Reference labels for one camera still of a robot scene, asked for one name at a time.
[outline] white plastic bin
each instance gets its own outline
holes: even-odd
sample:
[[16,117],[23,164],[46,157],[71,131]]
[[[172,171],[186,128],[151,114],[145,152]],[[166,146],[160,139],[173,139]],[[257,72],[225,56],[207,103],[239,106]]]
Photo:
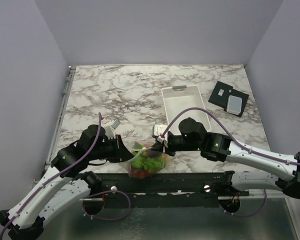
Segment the white plastic bin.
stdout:
[[[193,107],[206,109],[202,100],[198,86],[170,86],[161,90],[165,115],[168,124],[183,110]],[[187,118],[192,118],[203,124],[207,132],[211,131],[211,125],[208,115],[199,110],[190,110],[185,112],[170,128],[174,135],[180,135],[179,123]]]

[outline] tray handle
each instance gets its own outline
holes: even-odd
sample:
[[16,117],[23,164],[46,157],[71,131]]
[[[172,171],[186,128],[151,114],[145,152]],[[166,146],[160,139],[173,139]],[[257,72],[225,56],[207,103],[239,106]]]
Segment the tray handle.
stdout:
[[187,89],[187,85],[182,85],[182,86],[173,86],[172,90],[173,91],[183,91]]

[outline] gray wall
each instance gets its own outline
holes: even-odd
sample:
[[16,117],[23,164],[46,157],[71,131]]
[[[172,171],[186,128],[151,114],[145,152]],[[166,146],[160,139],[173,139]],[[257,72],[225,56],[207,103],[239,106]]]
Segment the gray wall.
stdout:
[[[246,67],[271,150],[300,151],[300,0],[285,0]],[[300,214],[300,200],[295,201]]]
[[0,0],[0,210],[43,170],[68,70],[35,2]]
[[282,0],[36,0],[69,65],[247,64]]

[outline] white label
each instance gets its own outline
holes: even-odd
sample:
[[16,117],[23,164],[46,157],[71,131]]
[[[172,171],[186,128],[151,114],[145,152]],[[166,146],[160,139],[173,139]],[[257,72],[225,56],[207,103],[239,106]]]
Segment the white label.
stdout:
[[225,91],[224,91],[223,89],[220,89],[218,95],[219,95],[219,96],[222,96],[222,95],[224,94],[224,92],[225,92]]

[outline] white marble pattern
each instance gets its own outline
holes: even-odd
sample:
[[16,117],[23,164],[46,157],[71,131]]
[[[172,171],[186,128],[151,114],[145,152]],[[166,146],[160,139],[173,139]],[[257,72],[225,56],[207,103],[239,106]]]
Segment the white marble pattern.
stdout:
[[[217,81],[249,94],[241,118],[208,102]],[[57,151],[77,140],[91,124],[98,124],[98,112],[108,120],[118,118],[120,134],[127,147],[134,141],[150,141],[155,123],[167,124],[161,89],[197,85],[207,110],[221,120],[240,141],[269,150],[269,144],[243,65],[91,65],[76,68]],[[211,118],[212,132],[224,133]],[[92,167],[96,173],[124,173],[115,163]],[[199,152],[179,152],[163,173],[255,171],[236,164],[212,162]]]

